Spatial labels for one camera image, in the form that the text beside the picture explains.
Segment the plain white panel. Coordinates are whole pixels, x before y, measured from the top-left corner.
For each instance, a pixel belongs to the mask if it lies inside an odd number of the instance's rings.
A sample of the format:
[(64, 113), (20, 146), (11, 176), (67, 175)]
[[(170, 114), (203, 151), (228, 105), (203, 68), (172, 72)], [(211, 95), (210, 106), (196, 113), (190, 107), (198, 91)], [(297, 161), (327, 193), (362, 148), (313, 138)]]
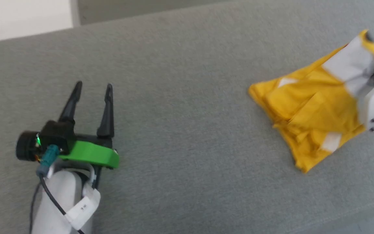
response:
[(80, 25), (78, 0), (0, 0), (0, 41)]

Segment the yellow cat-face t-shirt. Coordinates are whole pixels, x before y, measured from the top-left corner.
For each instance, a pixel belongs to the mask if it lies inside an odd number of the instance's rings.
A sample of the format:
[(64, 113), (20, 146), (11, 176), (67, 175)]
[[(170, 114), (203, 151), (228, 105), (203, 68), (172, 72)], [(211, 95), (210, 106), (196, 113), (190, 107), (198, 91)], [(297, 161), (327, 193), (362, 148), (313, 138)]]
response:
[(372, 56), (361, 32), (312, 64), (248, 89), (303, 173), (366, 131), (359, 122), (357, 93)]

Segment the white paper label tag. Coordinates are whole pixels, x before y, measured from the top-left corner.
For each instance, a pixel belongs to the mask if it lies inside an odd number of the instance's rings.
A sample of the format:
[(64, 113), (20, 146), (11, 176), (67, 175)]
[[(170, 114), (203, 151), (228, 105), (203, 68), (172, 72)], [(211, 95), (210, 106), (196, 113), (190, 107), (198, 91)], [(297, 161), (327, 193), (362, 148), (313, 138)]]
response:
[(88, 188), (86, 195), (73, 206), (64, 217), (75, 230), (81, 230), (92, 221), (92, 216), (98, 209), (101, 194), (97, 189)]

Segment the grey fabric sofa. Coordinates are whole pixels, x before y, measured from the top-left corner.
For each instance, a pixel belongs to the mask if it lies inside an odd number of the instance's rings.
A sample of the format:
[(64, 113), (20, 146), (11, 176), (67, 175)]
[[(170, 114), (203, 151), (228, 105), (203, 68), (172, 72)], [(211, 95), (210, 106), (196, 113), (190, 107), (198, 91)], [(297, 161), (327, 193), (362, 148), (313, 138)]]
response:
[(118, 169), (95, 234), (316, 234), (374, 216), (374, 132), (309, 173), (248, 87), (369, 29), (374, 0), (229, 1), (0, 41), (0, 234), (26, 234), (38, 183), (24, 130), (57, 119), (83, 82), (76, 132), (95, 134), (108, 83)]

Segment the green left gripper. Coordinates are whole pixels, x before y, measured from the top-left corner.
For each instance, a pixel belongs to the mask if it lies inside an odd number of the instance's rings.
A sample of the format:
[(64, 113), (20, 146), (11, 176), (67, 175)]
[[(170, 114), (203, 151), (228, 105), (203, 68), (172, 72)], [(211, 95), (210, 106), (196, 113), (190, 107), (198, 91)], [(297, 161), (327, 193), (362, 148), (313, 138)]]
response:
[[(71, 92), (58, 122), (75, 124), (74, 115), (77, 102), (82, 91), (82, 81), (78, 81)], [(59, 158), (63, 160), (90, 163), (106, 168), (118, 168), (120, 158), (113, 148), (114, 137), (114, 111), (113, 111), (113, 86), (108, 84), (105, 92), (105, 108), (101, 124), (97, 130), (97, 136), (77, 134), (77, 140), (69, 154), (61, 153)]]

